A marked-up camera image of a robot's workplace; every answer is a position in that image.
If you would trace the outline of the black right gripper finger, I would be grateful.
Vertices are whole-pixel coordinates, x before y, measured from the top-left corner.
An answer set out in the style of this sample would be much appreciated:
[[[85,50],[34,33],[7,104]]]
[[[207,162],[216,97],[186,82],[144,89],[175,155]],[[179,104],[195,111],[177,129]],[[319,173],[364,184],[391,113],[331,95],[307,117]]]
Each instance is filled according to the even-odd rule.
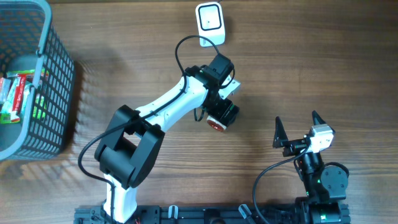
[[[273,148],[286,147],[288,145],[289,139],[285,132],[282,120],[279,116],[275,118],[275,133],[274,140],[272,143]]]
[[[315,110],[312,111],[312,119],[313,119],[313,124],[315,126],[326,124],[326,122],[321,118],[321,116]]]

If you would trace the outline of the green snack packet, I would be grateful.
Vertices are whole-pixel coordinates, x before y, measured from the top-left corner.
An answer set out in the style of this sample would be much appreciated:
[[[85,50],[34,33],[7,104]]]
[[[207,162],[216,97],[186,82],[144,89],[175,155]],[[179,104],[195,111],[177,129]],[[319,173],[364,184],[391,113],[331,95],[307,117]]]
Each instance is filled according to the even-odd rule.
[[[17,70],[17,71],[11,71],[11,72],[7,72],[7,79],[12,81],[11,85],[14,81],[14,79],[18,76],[18,75],[26,75],[26,83],[25,83],[25,88],[24,88],[24,93],[23,93],[23,101],[22,101],[22,105],[21,105],[21,110],[19,112],[19,117],[21,120],[24,119],[24,115],[26,110],[26,106],[27,106],[27,100],[28,100],[28,96],[31,94],[31,88],[33,87],[33,77],[35,75],[35,70]],[[47,109],[47,105],[44,102],[44,96],[40,96],[40,94],[36,94],[35,96],[35,102],[34,102],[34,109],[32,112],[32,116],[35,119],[44,119],[46,116],[46,113],[44,112],[44,109]]]

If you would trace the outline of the red stick packet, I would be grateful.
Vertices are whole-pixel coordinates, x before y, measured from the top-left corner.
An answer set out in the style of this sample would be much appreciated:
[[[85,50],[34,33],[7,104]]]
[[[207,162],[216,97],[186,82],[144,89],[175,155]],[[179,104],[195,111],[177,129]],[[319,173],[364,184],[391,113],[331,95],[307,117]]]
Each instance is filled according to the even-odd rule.
[[[23,101],[23,93],[26,83],[26,75],[18,75],[13,82],[14,88],[14,96],[12,101],[12,110],[13,114],[18,114],[21,109],[22,101]]]

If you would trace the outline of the teal packet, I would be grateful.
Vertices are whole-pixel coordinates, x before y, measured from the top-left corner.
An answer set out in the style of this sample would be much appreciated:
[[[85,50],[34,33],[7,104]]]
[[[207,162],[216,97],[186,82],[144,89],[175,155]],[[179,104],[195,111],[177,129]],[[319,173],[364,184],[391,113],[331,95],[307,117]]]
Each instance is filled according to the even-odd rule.
[[[21,120],[18,115],[19,112],[18,112],[18,114],[13,114],[11,112],[12,101],[13,101],[13,96],[14,96],[14,88],[12,86],[13,86],[13,83],[12,83],[9,93],[7,95],[6,101],[1,108],[1,124],[19,123]]]

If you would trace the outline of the green lid jar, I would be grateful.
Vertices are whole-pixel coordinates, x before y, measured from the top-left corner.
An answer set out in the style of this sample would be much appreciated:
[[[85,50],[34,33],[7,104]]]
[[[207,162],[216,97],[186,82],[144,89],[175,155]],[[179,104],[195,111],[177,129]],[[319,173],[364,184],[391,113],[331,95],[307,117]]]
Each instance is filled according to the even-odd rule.
[[[206,119],[207,124],[209,124],[213,129],[219,131],[219,132],[223,132],[226,130],[226,126],[223,125],[221,122],[219,122],[218,120],[216,120],[214,117],[212,116],[208,116]]]

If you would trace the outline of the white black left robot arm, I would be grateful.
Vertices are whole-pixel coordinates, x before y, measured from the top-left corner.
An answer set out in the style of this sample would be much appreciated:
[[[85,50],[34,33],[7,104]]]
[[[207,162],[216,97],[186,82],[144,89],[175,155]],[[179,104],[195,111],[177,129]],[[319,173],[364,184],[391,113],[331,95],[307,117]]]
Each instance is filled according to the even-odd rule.
[[[231,60],[217,54],[209,65],[186,68],[180,81],[152,103],[116,110],[106,129],[109,134],[95,151],[107,181],[105,220],[126,223],[132,217],[137,187],[152,170],[166,131],[188,112],[201,108],[217,131],[234,122],[239,108],[227,98],[240,87],[234,73]]]

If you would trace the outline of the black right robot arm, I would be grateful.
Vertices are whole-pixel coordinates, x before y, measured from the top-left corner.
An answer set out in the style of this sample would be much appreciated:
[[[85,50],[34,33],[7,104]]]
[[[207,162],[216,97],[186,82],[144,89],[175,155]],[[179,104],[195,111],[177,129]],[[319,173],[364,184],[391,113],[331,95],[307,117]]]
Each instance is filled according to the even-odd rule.
[[[328,149],[335,130],[316,112],[313,126],[301,139],[287,137],[282,120],[275,118],[274,148],[282,148],[284,157],[293,157],[303,182],[306,197],[295,200],[295,215],[300,223],[350,223],[346,199],[349,170],[338,162],[325,163],[321,152]]]

